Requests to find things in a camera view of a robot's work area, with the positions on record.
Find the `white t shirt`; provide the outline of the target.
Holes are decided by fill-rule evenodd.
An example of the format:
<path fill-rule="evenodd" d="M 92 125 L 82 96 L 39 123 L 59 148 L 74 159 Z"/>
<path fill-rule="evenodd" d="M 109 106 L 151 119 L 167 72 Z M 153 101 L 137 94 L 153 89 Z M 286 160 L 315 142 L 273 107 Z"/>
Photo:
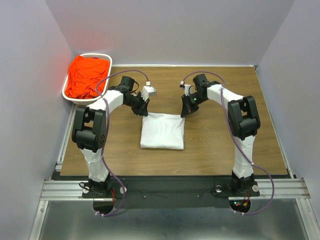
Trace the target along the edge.
<path fill-rule="evenodd" d="M 177 114 L 149 113 L 142 118 L 142 149 L 184 149 L 185 118 Z"/>

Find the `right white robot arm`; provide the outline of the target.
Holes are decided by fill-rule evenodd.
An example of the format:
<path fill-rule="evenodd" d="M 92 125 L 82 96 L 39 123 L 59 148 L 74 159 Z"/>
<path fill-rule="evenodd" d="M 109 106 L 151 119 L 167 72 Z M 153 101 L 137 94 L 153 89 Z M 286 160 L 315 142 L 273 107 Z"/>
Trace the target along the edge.
<path fill-rule="evenodd" d="M 235 145 L 230 190 L 235 195 L 242 195 L 255 184 L 253 145 L 261 127 L 255 98 L 226 89 L 224 81 L 208 81 L 205 71 L 196 71 L 195 74 L 192 85 L 186 84 L 185 79 L 179 84 L 184 90 L 180 116 L 185 118 L 195 113 L 199 105 L 208 100 L 222 106 L 228 131 Z"/>

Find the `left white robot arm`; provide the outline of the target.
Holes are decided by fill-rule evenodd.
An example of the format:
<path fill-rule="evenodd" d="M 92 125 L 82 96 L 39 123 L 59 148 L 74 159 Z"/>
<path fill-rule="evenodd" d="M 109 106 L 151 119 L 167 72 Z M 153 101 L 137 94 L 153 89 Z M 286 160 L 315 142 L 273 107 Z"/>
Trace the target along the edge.
<path fill-rule="evenodd" d="M 75 111 L 71 139 L 82 152 L 88 169 L 88 183 L 80 184 L 84 194 L 106 197 L 112 191 L 110 171 L 103 160 L 110 113 L 125 105 L 137 116 L 148 116 L 149 97 L 156 89 L 147 81 L 140 92 L 134 93 L 135 83 L 133 78 L 123 76 L 120 84 L 111 86 L 102 98 Z"/>

